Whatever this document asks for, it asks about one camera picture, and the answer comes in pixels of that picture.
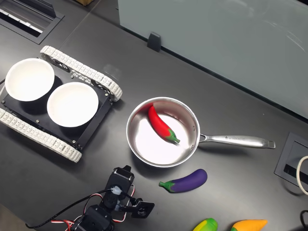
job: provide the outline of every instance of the saucepan handle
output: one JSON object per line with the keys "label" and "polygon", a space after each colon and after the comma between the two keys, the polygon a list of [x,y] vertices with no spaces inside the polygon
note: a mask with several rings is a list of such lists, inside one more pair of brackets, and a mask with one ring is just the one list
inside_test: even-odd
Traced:
{"label": "saucepan handle", "polygon": [[204,137],[203,142],[216,142],[216,143],[225,143],[231,145],[237,145],[242,147],[249,148],[275,148],[276,144],[274,141],[268,141],[259,137],[254,136],[234,136],[234,135],[225,135],[225,136],[208,136],[204,134],[200,134],[200,136]]}

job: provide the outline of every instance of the white cable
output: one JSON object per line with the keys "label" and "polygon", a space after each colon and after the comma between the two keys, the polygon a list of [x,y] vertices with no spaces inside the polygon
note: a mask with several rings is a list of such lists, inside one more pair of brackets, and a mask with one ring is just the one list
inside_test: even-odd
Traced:
{"label": "white cable", "polygon": [[297,180],[297,184],[300,188],[300,190],[308,195],[308,192],[304,189],[302,183],[300,182],[300,178],[299,178],[299,172],[300,172],[300,167],[302,166],[302,163],[304,160],[307,160],[308,159],[308,156],[304,156],[303,158],[300,159],[300,161],[298,162],[298,165],[297,165],[297,169],[296,169],[296,180]]}
{"label": "white cable", "polygon": [[99,197],[101,197],[101,199],[103,199],[103,196],[100,195],[100,194],[98,194],[98,193],[92,194],[92,195],[89,197],[89,199],[88,199],[88,201],[87,201],[87,203],[86,203],[86,205],[85,205],[85,207],[84,207],[84,209],[83,209],[83,214],[86,213],[87,205],[88,205],[88,203],[89,203],[89,201],[90,201],[90,198],[93,197],[93,196],[99,196]]}
{"label": "white cable", "polygon": [[74,220],[74,222],[75,222],[78,218],[80,218],[80,217],[82,217],[82,215],[76,217],[75,220]]}
{"label": "white cable", "polygon": [[0,91],[0,96],[2,95],[4,89],[5,89],[5,85],[2,87],[2,89],[1,89],[1,91]]}
{"label": "white cable", "polygon": [[[134,195],[134,193],[135,193],[135,185],[133,185],[132,184],[132,186],[134,187],[134,189],[133,189],[133,192],[131,193],[131,196],[133,196]],[[114,222],[116,222],[116,223],[121,223],[121,222],[123,222],[124,220],[125,220],[125,218],[126,218],[126,214],[127,214],[127,212],[124,214],[124,216],[123,216],[123,219],[122,220],[116,220],[116,219],[112,219]]]}

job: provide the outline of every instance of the orange toy vegetable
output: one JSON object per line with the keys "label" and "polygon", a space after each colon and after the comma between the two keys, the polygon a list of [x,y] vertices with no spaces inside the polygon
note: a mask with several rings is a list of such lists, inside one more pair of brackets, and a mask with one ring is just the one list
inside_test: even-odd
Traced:
{"label": "orange toy vegetable", "polygon": [[231,231],[260,231],[267,222],[267,220],[242,220],[235,223]]}

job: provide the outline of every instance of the white bowl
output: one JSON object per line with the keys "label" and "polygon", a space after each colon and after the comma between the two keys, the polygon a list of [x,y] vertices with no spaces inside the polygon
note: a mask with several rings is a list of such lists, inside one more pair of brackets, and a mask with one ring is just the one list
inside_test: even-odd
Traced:
{"label": "white bowl", "polygon": [[78,127],[87,123],[98,109],[98,96],[84,83],[66,83],[50,95],[47,112],[56,124],[63,127]]}
{"label": "white bowl", "polygon": [[14,64],[6,75],[5,88],[20,101],[34,101],[45,95],[54,82],[52,66],[41,59],[24,59]]}

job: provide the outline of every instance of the white track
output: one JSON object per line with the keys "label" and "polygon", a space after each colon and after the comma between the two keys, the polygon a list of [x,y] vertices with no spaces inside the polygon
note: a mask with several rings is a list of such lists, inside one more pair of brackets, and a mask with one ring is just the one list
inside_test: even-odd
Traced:
{"label": "white track", "polygon": [[0,122],[14,129],[20,134],[34,140],[35,142],[53,150],[54,152],[66,157],[67,159],[77,163],[81,158],[82,154],[74,147],[67,143],[55,138],[54,136],[43,132],[14,115],[6,112],[0,108]]}
{"label": "white track", "polygon": [[93,79],[97,82],[99,82],[101,85],[105,86],[114,96],[114,101],[118,101],[122,96],[122,90],[112,79],[110,79],[108,76],[82,64],[81,62],[78,62],[76,59],[73,59],[72,57],[68,56],[67,54],[64,54],[63,52],[51,47],[51,46],[45,46],[40,51],[42,58],[46,59],[52,59],[57,60],[58,62],[66,65],[68,68],[70,68],[71,73],[73,76],[76,76],[87,83],[91,83],[87,79]]}

